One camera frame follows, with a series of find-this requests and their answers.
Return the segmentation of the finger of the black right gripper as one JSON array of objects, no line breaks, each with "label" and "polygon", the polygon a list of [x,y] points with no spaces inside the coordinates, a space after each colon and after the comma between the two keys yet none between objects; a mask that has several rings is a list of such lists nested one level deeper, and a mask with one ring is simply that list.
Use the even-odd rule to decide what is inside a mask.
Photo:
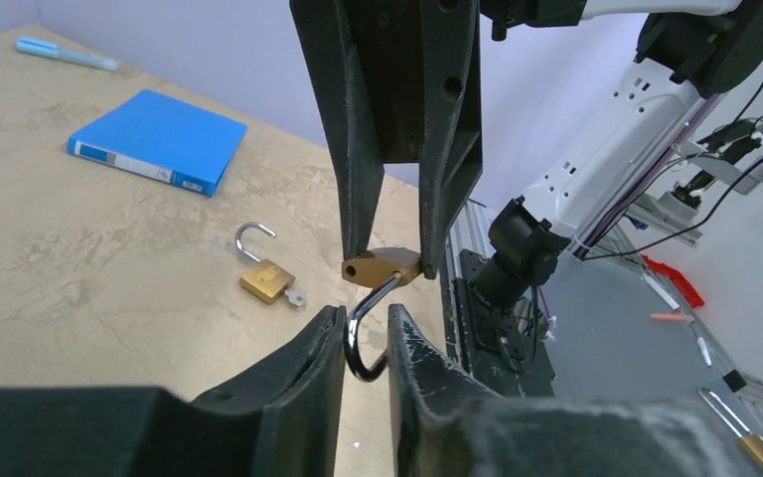
[{"label": "finger of the black right gripper", "polygon": [[347,3],[289,3],[338,188],[343,258],[368,249],[384,167]]},{"label": "finger of the black right gripper", "polygon": [[424,119],[419,160],[422,273],[434,279],[451,226],[482,173],[477,1],[421,1]]}]

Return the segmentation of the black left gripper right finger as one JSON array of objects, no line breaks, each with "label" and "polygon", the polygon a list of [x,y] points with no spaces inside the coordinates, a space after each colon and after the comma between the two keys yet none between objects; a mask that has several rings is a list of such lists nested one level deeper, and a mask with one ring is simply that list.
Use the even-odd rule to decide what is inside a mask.
[{"label": "black left gripper right finger", "polygon": [[387,312],[398,476],[758,476],[760,467],[693,398],[503,397]]}]

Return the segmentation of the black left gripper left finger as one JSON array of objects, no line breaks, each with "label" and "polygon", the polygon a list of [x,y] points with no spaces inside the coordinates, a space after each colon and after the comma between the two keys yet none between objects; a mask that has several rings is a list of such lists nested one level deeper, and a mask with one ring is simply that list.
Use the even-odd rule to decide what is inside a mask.
[{"label": "black left gripper left finger", "polygon": [[0,476],[330,476],[346,312],[185,400],[157,387],[0,389]]}]

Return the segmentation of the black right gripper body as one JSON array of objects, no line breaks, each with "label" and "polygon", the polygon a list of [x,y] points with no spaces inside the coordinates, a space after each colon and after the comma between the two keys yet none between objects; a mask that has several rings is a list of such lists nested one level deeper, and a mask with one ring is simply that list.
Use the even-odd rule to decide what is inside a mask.
[{"label": "black right gripper body", "polygon": [[418,1],[374,1],[368,92],[383,161],[416,163],[424,140],[422,14]]}]

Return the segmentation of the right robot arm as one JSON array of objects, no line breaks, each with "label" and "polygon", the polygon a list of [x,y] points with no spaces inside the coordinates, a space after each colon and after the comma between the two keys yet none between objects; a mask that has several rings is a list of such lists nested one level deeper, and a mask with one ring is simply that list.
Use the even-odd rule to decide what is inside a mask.
[{"label": "right robot arm", "polygon": [[[483,170],[480,22],[573,27],[642,14],[636,53],[604,108],[494,220],[477,281],[511,308],[569,247],[596,244],[659,169],[694,111],[763,61],[763,1],[293,1],[289,5],[338,187],[346,280],[384,293],[434,278]],[[419,251],[369,247],[388,164],[418,168]]]}]

